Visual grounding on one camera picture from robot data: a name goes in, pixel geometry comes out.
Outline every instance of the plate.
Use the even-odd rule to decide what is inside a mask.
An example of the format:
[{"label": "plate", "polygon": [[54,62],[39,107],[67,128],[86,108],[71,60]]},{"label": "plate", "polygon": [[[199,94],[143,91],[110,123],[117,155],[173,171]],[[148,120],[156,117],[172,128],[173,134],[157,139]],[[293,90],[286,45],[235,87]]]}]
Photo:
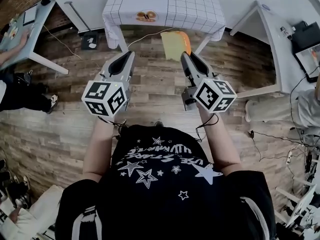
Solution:
[{"label": "plate", "polygon": [[18,32],[19,28],[18,27],[14,27],[10,33],[9,33],[9,38],[12,40],[15,38],[15,36],[17,35],[17,32]]}]

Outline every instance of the grid tablecloth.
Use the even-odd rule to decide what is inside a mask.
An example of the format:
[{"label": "grid tablecloth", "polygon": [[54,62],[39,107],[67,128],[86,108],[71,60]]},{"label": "grid tablecloth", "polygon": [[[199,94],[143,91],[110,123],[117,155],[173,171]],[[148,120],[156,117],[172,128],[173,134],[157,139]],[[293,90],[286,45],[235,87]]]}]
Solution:
[{"label": "grid tablecloth", "polygon": [[107,0],[102,13],[109,48],[119,44],[119,25],[168,26],[212,34],[219,41],[226,27],[219,0]]}]

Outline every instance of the wooden floor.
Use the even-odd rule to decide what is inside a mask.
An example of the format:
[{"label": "wooden floor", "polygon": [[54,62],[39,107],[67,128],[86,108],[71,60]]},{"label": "wooden floor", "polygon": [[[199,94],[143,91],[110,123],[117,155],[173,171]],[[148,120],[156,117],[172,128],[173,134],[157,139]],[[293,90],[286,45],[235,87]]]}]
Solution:
[{"label": "wooden floor", "polygon": [[[149,33],[155,27],[127,26],[124,30],[127,43],[131,43]],[[203,34],[187,31],[194,50]],[[119,53],[110,50],[104,34],[99,36],[97,51],[81,51],[81,39],[75,30],[65,30],[56,34],[71,50],[84,61],[55,40],[47,36],[38,41],[36,51],[62,67],[69,69],[62,75],[40,64],[27,61],[17,65],[16,71],[33,70],[34,83],[49,85],[51,93],[58,93],[60,103],[50,115],[43,112],[20,109],[0,113],[0,156],[7,159],[9,168],[20,177],[27,175],[34,195],[38,197],[52,184],[66,187],[79,179],[83,158],[90,138],[95,117],[91,116],[81,102],[81,96],[88,80],[92,80],[106,60]],[[148,36],[134,43],[131,50],[136,52],[135,68],[130,83],[132,100],[128,111],[118,116],[118,121],[127,119],[129,125],[151,126],[162,121],[166,126],[175,127],[192,136],[200,125],[197,111],[185,112],[181,93],[188,85],[180,62],[166,60],[160,35]],[[225,32],[219,42],[210,42],[201,55],[214,71],[225,77],[239,92],[274,84],[275,69],[270,47],[246,35],[230,36]],[[248,131],[274,136],[286,136],[289,126],[280,122],[256,123],[245,121],[245,103],[238,99],[223,115],[228,131],[239,150],[246,169],[262,171],[265,174],[274,206],[283,205],[275,187],[281,186],[291,191],[293,175],[286,165],[286,156],[293,147],[291,142],[256,134],[255,141],[263,159],[248,137]],[[207,141],[201,144],[208,155]],[[295,150],[294,155],[302,153]],[[292,158],[290,169],[296,176],[303,176],[304,155]],[[294,184],[295,191],[300,187]]]}]

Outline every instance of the white table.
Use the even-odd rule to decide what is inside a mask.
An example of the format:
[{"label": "white table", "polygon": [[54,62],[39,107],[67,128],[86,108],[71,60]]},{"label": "white table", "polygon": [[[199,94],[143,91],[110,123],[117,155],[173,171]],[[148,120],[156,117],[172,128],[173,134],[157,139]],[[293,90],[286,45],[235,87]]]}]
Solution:
[{"label": "white table", "polygon": [[128,47],[119,25],[167,26],[208,33],[195,53],[219,41],[226,27],[219,0],[107,0],[102,13],[111,49]]},{"label": "white table", "polygon": [[[251,26],[252,31],[255,32],[252,36],[257,36],[258,39],[269,43],[274,60],[276,83],[270,86],[237,93],[238,98],[273,92],[290,94],[297,83],[306,76],[292,53],[291,41],[285,37],[280,30],[281,27],[285,27],[290,33],[292,32],[292,27],[283,18],[273,11],[268,10],[267,6],[262,6],[258,1],[254,2],[254,8],[233,27],[230,35],[233,36],[240,31],[245,24],[247,24],[247,26],[249,24],[255,25]],[[307,79],[304,79],[294,91],[299,92],[314,88],[315,84],[309,83]]]},{"label": "white table", "polygon": [[16,27],[18,27],[18,32],[16,36],[11,40],[9,37],[4,37],[0,43],[0,51],[8,51],[15,46],[17,46],[20,42],[20,38],[22,33],[24,32],[25,29],[33,29],[31,31],[30,37],[28,41],[26,42],[26,45],[22,48],[22,50],[14,57],[6,61],[2,67],[0,68],[1,70],[16,64],[18,62],[24,61],[26,59],[31,59],[35,62],[38,62],[48,68],[51,68],[55,71],[58,71],[64,75],[68,74],[68,70],[63,68],[62,66],[59,66],[56,63],[53,63],[52,61],[40,56],[39,54],[34,52],[38,37],[40,35],[41,29],[43,25],[45,24],[45,21],[51,12],[52,8],[54,7],[56,1],[55,0],[50,0],[50,3],[47,4],[46,6],[41,5],[41,1],[37,3],[37,12],[36,12],[36,17],[35,17],[35,22],[28,24],[26,26],[23,26],[24,22],[24,12],[19,16]]}]

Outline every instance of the white star graphic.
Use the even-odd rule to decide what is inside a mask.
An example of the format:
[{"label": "white star graphic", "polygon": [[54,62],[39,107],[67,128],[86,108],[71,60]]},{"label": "white star graphic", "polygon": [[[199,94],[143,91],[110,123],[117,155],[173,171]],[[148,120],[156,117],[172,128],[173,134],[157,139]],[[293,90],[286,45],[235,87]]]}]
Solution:
[{"label": "white star graphic", "polygon": [[210,185],[213,184],[214,177],[221,176],[223,174],[221,172],[214,171],[211,163],[207,164],[204,168],[194,163],[192,163],[192,165],[199,172],[195,177],[204,177]]},{"label": "white star graphic", "polygon": [[178,166],[172,166],[171,172],[174,172],[175,174],[178,174],[178,172],[181,172],[179,165]]},{"label": "white star graphic", "polygon": [[134,163],[131,163],[129,161],[127,161],[127,165],[124,166],[124,167],[121,167],[118,169],[119,170],[125,170],[127,169],[128,170],[128,174],[129,174],[129,177],[131,177],[131,174],[133,173],[133,171],[137,168],[143,168],[143,166],[140,166],[138,165],[140,162],[134,162]]},{"label": "white star graphic", "polygon": [[189,196],[187,195],[188,194],[188,191],[181,191],[180,190],[180,194],[178,194],[178,197],[181,197],[182,201],[185,200],[186,198],[189,198]]},{"label": "white star graphic", "polygon": [[136,170],[137,173],[140,175],[140,178],[135,183],[144,183],[144,185],[149,189],[151,182],[157,181],[158,179],[151,175],[152,169],[148,170],[147,172],[143,172],[141,170]]},{"label": "white star graphic", "polygon": [[160,140],[160,137],[159,138],[152,138],[152,139],[154,141],[153,145],[154,144],[161,145],[161,143],[164,142],[164,140]]}]

